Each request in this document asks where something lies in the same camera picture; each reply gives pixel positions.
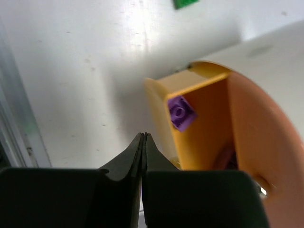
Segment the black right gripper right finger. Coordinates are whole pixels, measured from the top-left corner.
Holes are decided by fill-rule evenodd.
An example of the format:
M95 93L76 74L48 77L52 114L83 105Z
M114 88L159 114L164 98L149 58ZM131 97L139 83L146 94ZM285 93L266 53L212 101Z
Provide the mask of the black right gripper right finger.
M149 228L267 228L257 185L242 171L181 171L144 135L142 200Z

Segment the salmon orange top drawer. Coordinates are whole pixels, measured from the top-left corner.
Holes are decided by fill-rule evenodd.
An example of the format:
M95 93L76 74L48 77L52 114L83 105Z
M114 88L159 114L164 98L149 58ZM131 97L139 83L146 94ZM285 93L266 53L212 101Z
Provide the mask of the salmon orange top drawer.
M281 108L238 73L228 76L238 166L266 191L273 228L304 225L304 144Z

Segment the purple sloped lego brick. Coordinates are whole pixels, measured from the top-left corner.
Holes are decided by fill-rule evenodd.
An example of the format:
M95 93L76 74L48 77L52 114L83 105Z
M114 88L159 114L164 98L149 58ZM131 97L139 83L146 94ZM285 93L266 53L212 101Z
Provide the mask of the purple sloped lego brick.
M185 131L197 118L197 114L183 96L168 100L171 123L179 131Z

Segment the yellow orange drawer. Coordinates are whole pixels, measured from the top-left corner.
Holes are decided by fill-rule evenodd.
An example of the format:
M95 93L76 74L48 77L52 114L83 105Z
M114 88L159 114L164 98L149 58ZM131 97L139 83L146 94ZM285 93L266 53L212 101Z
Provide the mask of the yellow orange drawer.
M194 62L183 71L144 82L161 152L184 170L222 170L234 152L227 77L230 70ZM194 120L183 131L171 121L169 102L181 99Z

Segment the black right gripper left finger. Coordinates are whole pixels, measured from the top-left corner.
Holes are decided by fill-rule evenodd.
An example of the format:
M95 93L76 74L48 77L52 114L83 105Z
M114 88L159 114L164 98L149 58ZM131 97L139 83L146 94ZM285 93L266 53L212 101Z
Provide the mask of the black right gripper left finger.
M137 227L143 140L144 135L137 134L98 169L3 169L1 227Z

